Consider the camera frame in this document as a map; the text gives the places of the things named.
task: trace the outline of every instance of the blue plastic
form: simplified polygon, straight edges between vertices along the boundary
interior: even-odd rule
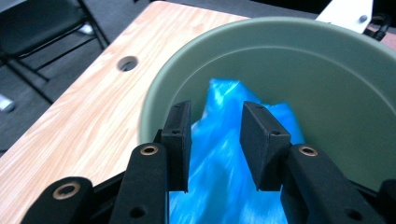
[[[256,191],[239,144],[244,101],[261,101],[240,81],[212,79],[192,125],[189,192],[170,193],[170,223],[287,223],[279,192]],[[287,104],[265,105],[291,134],[303,135]]]

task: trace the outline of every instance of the chair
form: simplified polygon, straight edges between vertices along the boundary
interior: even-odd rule
[[[78,31],[83,25],[89,24],[93,34],[85,41],[54,59],[33,68],[24,59],[46,47]],[[101,49],[109,45],[109,41],[99,27],[83,0],[27,0],[15,7],[0,12],[0,60],[13,73],[32,87],[47,102],[52,100],[40,88],[25,76],[11,61],[49,81],[38,71],[62,58],[67,53],[97,39]]]

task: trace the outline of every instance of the floor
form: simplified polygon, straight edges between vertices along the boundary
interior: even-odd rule
[[[13,2],[18,1],[21,0],[2,0],[0,9],[7,8]],[[149,4],[149,0],[140,0],[136,3],[133,0],[85,0],[85,2],[110,41],[114,40]],[[314,19],[316,17],[314,14],[272,7],[248,0],[173,0],[170,2],[209,8],[251,18],[291,16]],[[51,46],[29,57],[26,62],[29,64],[39,64],[45,61],[45,59],[50,58],[54,53],[62,52],[64,47],[72,46],[74,42],[84,37],[86,37],[84,34],[73,35],[63,40],[62,43]],[[26,71],[24,72],[52,100],[56,100],[100,53],[99,45],[93,41],[40,70],[46,77],[50,78],[50,82],[48,83]],[[12,112],[0,112],[1,157],[50,105],[4,66],[0,67],[0,93],[16,103],[16,107]]]

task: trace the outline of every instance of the bucket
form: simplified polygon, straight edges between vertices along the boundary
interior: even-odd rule
[[[241,80],[266,104],[287,102],[306,143],[344,175],[378,190],[396,178],[396,53],[324,22],[259,18],[221,26],[180,49],[152,82],[139,139],[151,142],[172,104],[204,111],[209,80]]]

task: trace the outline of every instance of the table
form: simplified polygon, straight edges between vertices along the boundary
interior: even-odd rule
[[[149,5],[0,159],[1,222],[21,222],[56,180],[84,176],[97,185],[124,171],[160,68],[196,36],[244,19],[160,1]],[[388,38],[396,49],[396,37]],[[136,68],[121,71],[119,61],[131,56]]]

